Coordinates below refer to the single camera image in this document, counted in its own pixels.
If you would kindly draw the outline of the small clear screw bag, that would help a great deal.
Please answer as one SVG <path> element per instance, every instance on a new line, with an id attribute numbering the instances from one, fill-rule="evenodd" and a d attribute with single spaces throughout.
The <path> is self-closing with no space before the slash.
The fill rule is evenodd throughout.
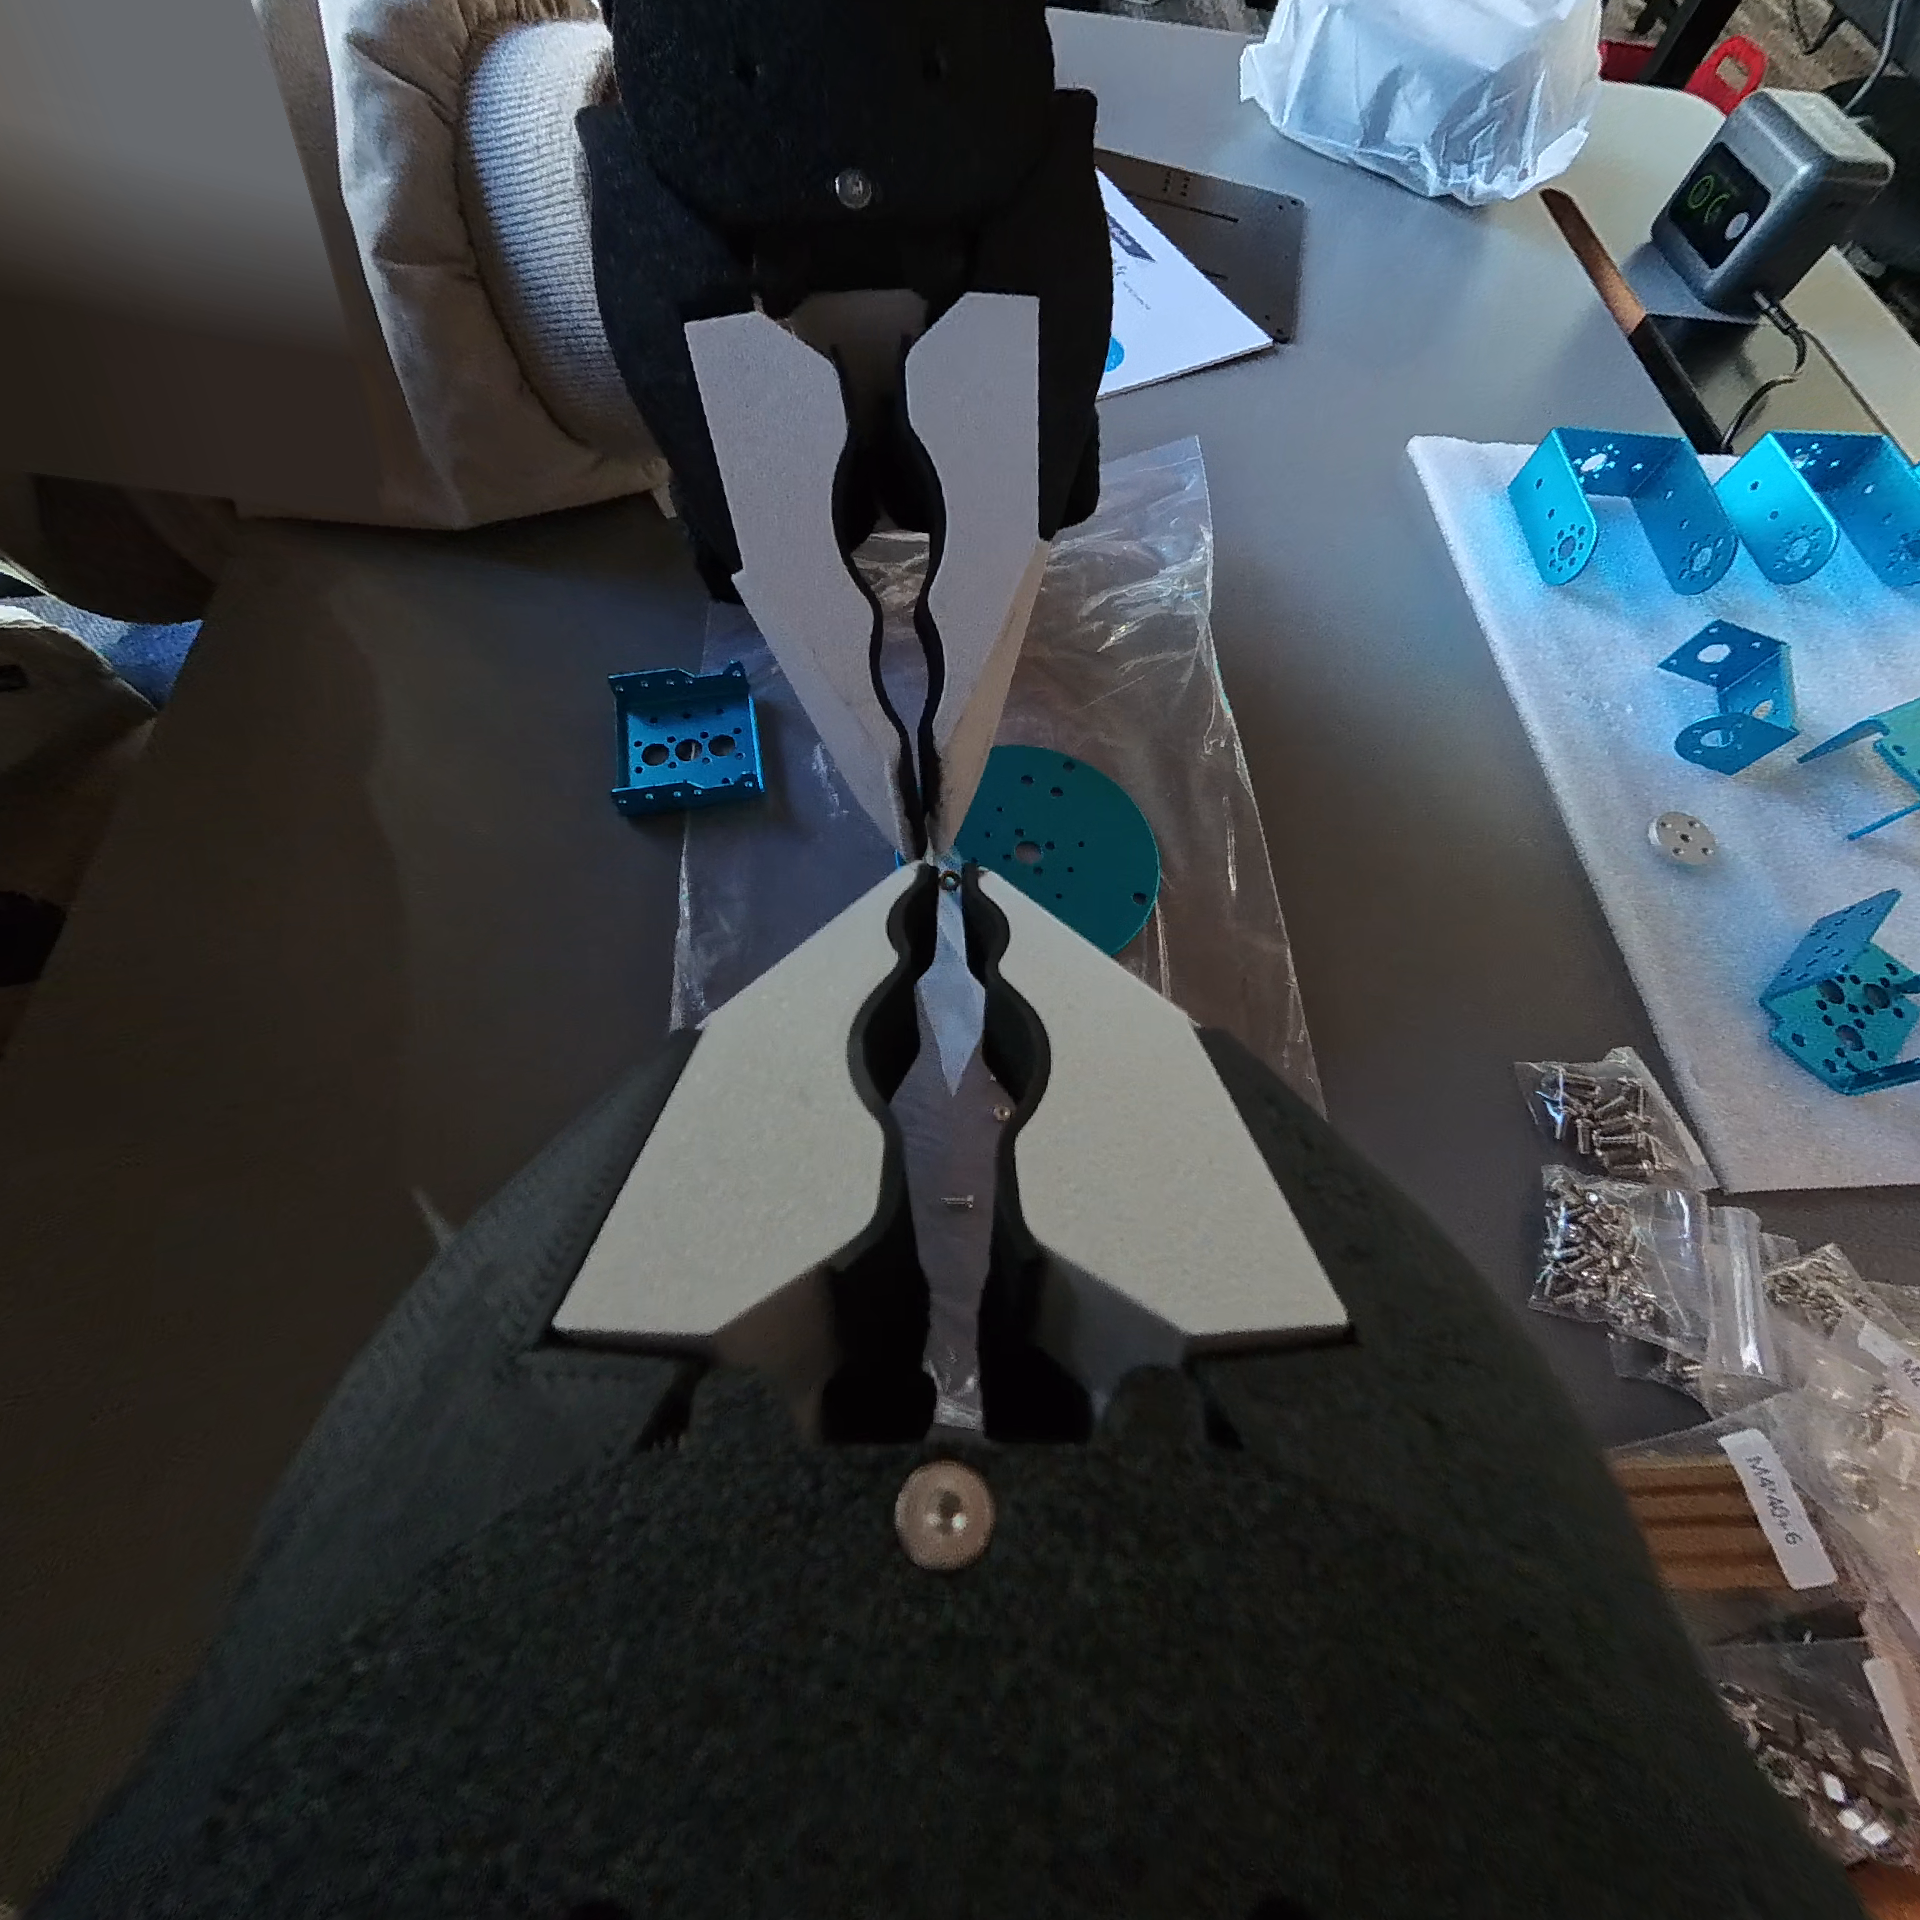
<path id="1" fill-rule="evenodd" d="M 959 1097 L 983 1039 L 986 990 L 969 955 L 963 868 L 946 860 L 938 875 L 934 947 L 919 982 L 919 1004 L 947 1094 Z"/>

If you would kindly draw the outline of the white plastic bag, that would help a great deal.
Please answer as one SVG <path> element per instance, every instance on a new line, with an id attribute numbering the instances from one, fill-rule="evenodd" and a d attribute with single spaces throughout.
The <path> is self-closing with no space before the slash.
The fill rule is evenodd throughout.
<path id="1" fill-rule="evenodd" d="M 1284 139 L 1429 197 L 1511 203 L 1587 148 L 1599 2 L 1280 2 L 1239 56 Z"/>

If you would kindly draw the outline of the perforated blue U bracket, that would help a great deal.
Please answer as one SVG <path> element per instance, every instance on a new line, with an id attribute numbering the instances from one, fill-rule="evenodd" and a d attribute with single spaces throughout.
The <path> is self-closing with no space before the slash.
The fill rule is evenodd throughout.
<path id="1" fill-rule="evenodd" d="M 1919 973 L 1878 945 L 1900 901 L 1889 888 L 1818 919 L 1757 1001 L 1782 1055 L 1846 1097 L 1919 1082 Z"/>

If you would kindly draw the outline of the small device with screen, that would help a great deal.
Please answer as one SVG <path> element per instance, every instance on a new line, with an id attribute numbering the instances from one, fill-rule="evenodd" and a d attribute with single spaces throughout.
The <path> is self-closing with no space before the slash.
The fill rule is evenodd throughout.
<path id="1" fill-rule="evenodd" d="M 1734 109 L 1652 225 L 1695 300 L 1750 317 L 1843 245 L 1893 155 L 1821 93 L 1760 89 Z"/>

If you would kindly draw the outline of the pile of small hardware bags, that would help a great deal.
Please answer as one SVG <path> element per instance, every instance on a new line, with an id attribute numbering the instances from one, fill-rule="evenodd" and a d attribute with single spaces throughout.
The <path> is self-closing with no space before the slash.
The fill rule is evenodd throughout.
<path id="1" fill-rule="evenodd" d="M 1519 1064 L 1542 1171 L 1536 1312 L 1693 1427 L 1613 1474 L 1740 1739 L 1843 1866 L 1915 1873 L 1915 1290 L 1711 1198 L 1633 1048 Z"/>

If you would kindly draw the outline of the teal round metal plate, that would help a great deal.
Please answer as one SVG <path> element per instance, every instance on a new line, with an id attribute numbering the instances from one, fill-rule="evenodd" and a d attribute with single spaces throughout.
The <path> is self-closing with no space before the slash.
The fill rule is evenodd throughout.
<path id="1" fill-rule="evenodd" d="M 1158 903 L 1162 854 L 1146 814 L 1108 773 L 1063 752 L 993 749 L 953 852 L 1110 957 Z"/>

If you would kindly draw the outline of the clear plastic bag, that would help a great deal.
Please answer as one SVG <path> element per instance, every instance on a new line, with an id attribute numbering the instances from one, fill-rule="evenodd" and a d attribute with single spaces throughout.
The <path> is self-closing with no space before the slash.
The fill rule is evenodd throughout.
<path id="1" fill-rule="evenodd" d="M 742 608 L 708 609 L 700 668 L 739 660 L 772 793 L 689 814 L 671 1026 L 703 1024 L 892 868 L 892 848 Z M 1195 1024 L 1222 1027 L 1315 1109 L 1325 1108 L 1261 811 L 1213 646 L 1213 503 L 1195 440 L 1110 462 L 1095 516 L 1063 536 L 997 730 L 1004 746 L 1087 759 L 1140 808 L 1162 854 L 1155 911 L 1122 964 Z M 949 1097 L 923 1050 L 895 1111 L 928 1279 L 924 1369 L 934 1422 L 982 1427 L 976 1306 L 991 1212 L 934 1198 L 953 1108 L 1004 1099 L 980 1052 Z"/>

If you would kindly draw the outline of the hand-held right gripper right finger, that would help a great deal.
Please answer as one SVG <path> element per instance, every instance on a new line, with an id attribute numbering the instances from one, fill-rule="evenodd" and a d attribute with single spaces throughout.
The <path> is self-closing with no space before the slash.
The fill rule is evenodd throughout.
<path id="1" fill-rule="evenodd" d="M 1139 1369 L 1347 1340 L 1208 1035 L 1004 879 L 966 868 L 961 900 L 983 1064 L 1012 1109 L 983 1402 L 1092 1403 Z"/>

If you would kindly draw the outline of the assembly instruction sheet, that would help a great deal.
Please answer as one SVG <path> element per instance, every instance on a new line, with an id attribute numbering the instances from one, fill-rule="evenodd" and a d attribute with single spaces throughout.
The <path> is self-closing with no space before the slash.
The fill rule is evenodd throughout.
<path id="1" fill-rule="evenodd" d="M 1222 369 L 1277 347 L 1111 180 L 1097 170 L 1111 249 L 1111 329 L 1099 397 Z"/>

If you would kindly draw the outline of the black flat pad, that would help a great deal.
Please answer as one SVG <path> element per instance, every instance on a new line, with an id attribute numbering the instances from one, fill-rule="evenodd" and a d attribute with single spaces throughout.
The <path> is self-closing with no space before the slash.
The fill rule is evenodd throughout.
<path id="1" fill-rule="evenodd" d="M 1097 164 L 1220 294 L 1280 347 L 1299 335 L 1306 204 L 1276 188 L 1097 150 Z"/>

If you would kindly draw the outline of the green round plate with bracket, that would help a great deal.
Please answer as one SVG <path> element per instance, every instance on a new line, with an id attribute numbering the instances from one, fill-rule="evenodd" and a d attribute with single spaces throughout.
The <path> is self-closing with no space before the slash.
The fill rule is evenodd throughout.
<path id="1" fill-rule="evenodd" d="M 1810 752 L 1805 752 L 1797 759 L 1805 767 L 1868 743 L 1875 756 L 1887 767 L 1887 772 L 1898 775 L 1898 780 L 1912 793 L 1912 800 L 1908 806 L 1884 814 L 1858 831 L 1850 831 L 1844 836 L 1846 842 L 1860 842 L 1919 814 L 1919 708 L 1919 701 L 1909 701 L 1898 708 L 1884 708 L 1883 712 L 1876 712 L 1850 730 L 1828 737 Z"/>

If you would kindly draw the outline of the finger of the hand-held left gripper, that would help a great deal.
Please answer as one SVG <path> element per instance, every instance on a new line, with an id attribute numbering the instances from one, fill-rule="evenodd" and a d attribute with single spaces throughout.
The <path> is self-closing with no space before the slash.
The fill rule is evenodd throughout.
<path id="1" fill-rule="evenodd" d="M 739 556 L 734 588 L 856 800 L 921 858 L 905 735 L 877 686 L 880 611 L 835 522 L 848 451 L 837 363 L 760 311 L 684 325 L 684 346 Z"/>
<path id="2" fill-rule="evenodd" d="M 915 613 L 928 668 L 924 828 L 953 844 L 1021 657 L 1051 543 L 1041 536 L 1041 304 L 971 292 L 903 361 L 905 420 L 940 510 Z"/>

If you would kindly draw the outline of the grey desk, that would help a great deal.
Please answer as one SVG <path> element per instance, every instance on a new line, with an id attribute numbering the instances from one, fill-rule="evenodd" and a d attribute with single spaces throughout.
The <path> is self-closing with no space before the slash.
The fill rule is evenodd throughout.
<path id="1" fill-rule="evenodd" d="M 603 796 L 603 676 L 698 644 L 645 501 L 249 529 L 5 1061 L 5 1893 L 200 1666 L 336 1382 L 482 1210 L 262 1544 L 289 1596 L 141 1917 L 1858 1917 L 1693 1669 L 1526 1333 L 1507 1064 L 1637 1018 L 1403 461 L 1658 430 L 1536 209 L 1280 145 L 1219 37 L 1061 20 L 1103 133 L 1309 200 L 1305 331 L 1114 408 L 1197 434 L 1216 635 L 1339 1120 L 1256 1120 L 1350 1344 L 1148 1378 L 986 1447 L 995 1541 L 916 1569 L 923 1449 L 743 1378 L 579 1393 L 482 1290 L 589 1235 L 666 1026 L 678 854 Z"/>

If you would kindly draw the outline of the blue square metal bracket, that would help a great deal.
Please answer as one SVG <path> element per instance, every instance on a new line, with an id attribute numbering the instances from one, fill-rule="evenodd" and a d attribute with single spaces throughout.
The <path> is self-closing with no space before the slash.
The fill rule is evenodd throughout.
<path id="1" fill-rule="evenodd" d="M 758 712 L 739 660 L 714 674 L 684 668 L 614 674 L 609 691 L 611 806 L 619 815 L 653 818 L 765 796 Z"/>

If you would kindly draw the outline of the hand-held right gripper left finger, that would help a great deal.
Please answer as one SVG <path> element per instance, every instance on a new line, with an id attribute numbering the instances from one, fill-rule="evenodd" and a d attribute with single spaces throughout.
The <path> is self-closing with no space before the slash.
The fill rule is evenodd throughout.
<path id="1" fill-rule="evenodd" d="M 550 1328 L 779 1386 L 827 1441 L 921 1441 L 928 1288 L 892 1097 L 934 868 L 901 868 L 678 1036 L 675 1084 Z"/>

